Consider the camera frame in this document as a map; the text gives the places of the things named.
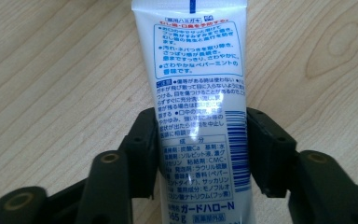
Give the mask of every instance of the white tube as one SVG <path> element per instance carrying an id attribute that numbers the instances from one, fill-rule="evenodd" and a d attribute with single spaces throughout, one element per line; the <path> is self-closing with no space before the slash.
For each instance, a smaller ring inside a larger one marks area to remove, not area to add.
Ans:
<path id="1" fill-rule="evenodd" d="M 255 223 L 246 0 L 132 0 L 161 143 L 163 224 Z"/>

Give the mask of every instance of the blue barcode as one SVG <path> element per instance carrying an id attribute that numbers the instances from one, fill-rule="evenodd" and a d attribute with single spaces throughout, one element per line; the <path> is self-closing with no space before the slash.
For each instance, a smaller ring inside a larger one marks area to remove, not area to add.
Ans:
<path id="1" fill-rule="evenodd" d="M 251 188 L 246 113 L 226 111 L 226 122 L 234 189 L 235 192 L 241 192 Z"/>

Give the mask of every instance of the wood grain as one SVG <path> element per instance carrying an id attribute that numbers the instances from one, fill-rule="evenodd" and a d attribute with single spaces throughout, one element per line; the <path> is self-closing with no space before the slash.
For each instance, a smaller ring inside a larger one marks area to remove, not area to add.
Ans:
<path id="1" fill-rule="evenodd" d="M 358 0 L 250 0 L 247 105 L 336 158 L 358 183 Z M 0 0 L 0 197 L 55 193 L 116 149 L 153 105 L 131 1 Z M 290 223 L 287 199 L 253 188 L 258 223 Z M 160 223 L 134 200 L 135 223 Z"/>

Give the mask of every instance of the light brown wooden background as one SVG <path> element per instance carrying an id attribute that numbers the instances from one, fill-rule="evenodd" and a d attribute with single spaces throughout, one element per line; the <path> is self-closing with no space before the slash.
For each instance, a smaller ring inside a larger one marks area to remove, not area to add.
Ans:
<path id="1" fill-rule="evenodd" d="M 250 0 L 248 18 L 248 106 L 358 183 L 358 0 Z M 85 178 L 150 106 L 130 0 L 0 0 L 0 197 Z M 258 223 L 290 223 L 253 191 Z M 160 223 L 159 196 L 133 206 Z"/>

